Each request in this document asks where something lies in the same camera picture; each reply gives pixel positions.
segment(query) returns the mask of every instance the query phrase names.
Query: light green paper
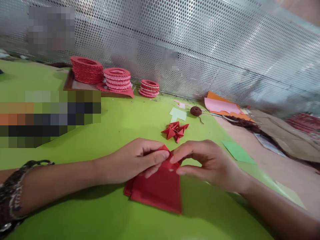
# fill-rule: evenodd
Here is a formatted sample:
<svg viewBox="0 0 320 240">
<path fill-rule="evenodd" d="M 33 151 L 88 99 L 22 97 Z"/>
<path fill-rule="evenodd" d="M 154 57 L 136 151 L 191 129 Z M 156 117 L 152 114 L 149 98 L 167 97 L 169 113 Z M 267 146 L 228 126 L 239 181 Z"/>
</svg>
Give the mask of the light green paper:
<svg viewBox="0 0 320 240">
<path fill-rule="evenodd" d="M 243 148 L 240 147 L 239 144 L 234 142 L 227 142 L 227 141 L 222 141 L 222 143 L 226 147 L 226 149 L 230 152 L 230 154 L 234 157 L 235 160 L 256 164 L 253 161 L 252 157 L 250 157 L 250 155 L 245 150 L 243 150 Z"/>
<path fill-rule="evenodd" d="M 301 201 L 300 197 L 298 196 L 298 194 L 293 191 L 292 189 L 286 187 L 285 185 L 276 182 L 278 187 L 281 189 L 281 191 L 283 192 L 282 195 L 284 195 L 286 198 L 288 198 L 289 200 L 295 202 L 296 204 L 298 204 L 300 207 L 303 207 L 304 209 L 307 209 L 303 202 Z"/>
<path fill-rule="evenodd" d="M 177 118 L 185 121 L 187 119 L 187 112 L 184 112 L 180 109 L 177 109 L 177 108 L 172 108 L 169 115 L 172 116 L 171 118 L 171 122 L 176 122 L 177 121 Z"/>
</svg>

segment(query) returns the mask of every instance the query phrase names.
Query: red folded paper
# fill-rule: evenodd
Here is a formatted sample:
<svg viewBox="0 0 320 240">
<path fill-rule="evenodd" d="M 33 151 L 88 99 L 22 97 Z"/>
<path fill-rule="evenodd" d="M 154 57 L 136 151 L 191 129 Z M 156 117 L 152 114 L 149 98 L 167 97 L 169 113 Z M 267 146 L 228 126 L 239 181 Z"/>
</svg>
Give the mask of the red folded paper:
<svg viewBox="0 0 320 240">
<path fill-rule="evenodd" d="M 180 138 L 184 136 L 184 131 L 188 128 L 189 124 L 180 126 L 179 122 L 173 122 L 167 125 L 168 127 L 162 131 L 162 133 L 165 133 L 167 135 L 167 140 L 174 137 L 176 139 L 176 142 L 179 143 Z"/>
<path fill-rule="evenodd" d="M 149 178 L 136 176 L 130 179 L 123 193 L 132 200 L 181 214 L 180 176 L 175 172 L 181 163 L 170 163 L 172 153 L 165 145 L 159 150 L 170 153 L 159 170 Z"/>
</svg>

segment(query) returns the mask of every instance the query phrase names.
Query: pixelated blur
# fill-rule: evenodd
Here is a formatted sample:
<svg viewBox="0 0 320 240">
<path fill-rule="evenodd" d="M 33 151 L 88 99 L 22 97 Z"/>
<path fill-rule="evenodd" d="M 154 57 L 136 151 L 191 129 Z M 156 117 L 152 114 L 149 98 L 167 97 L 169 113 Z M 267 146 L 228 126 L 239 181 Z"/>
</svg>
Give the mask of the pixelated blur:
<svg viewBox="0 0 320 240">
<path fill-rule="evenodd" d="M 0 93 L 0 148 L 35 148 L 101 122 L 100 91 Z"/>
<path fill-rule="evenodd" d="M 74 7 L 29 7 L 31 52 L 74 49 Z"/>
</svg>

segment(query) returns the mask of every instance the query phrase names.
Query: bracelet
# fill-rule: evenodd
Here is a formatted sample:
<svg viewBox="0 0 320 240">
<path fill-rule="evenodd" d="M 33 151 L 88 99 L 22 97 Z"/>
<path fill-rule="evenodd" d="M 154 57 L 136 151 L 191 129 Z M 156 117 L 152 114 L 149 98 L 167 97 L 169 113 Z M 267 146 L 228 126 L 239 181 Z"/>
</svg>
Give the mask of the bracelet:
<svg viewBox="0 0 320 240">
<path fill-rule="evenodd" d="M 18 212 L 22 208 L 20 205 L 20 196 L 22 193 L 21 183 L 31 168 L 42 165 L 42 163 L 54 165 L 54 162 L 49 160 L 28 161 L 0 185 L 0 233 L 10 229 L 13 222 L 26 217 L 17 217 L 15 215 L 15 212 Z"/>
</svg>

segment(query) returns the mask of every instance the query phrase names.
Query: perforated metal sheet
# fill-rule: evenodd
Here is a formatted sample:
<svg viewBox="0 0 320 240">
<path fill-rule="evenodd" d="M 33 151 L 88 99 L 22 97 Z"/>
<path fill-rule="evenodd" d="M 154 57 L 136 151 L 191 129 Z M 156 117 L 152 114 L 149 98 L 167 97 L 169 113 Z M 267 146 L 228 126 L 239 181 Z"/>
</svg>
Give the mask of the perforated metal sheet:
<svg viewBox="0 0 320 240">
<path fill-rule="evenodd" d="M 320 29 L 270 0 L 7 0 L 0 47 L 28 54 L 28 6 L 75 7 L 79 55 L 157 81 L 162 92 L 202 99 L 211 90 L 287 116 L 320 114 Z"/>
</svg>

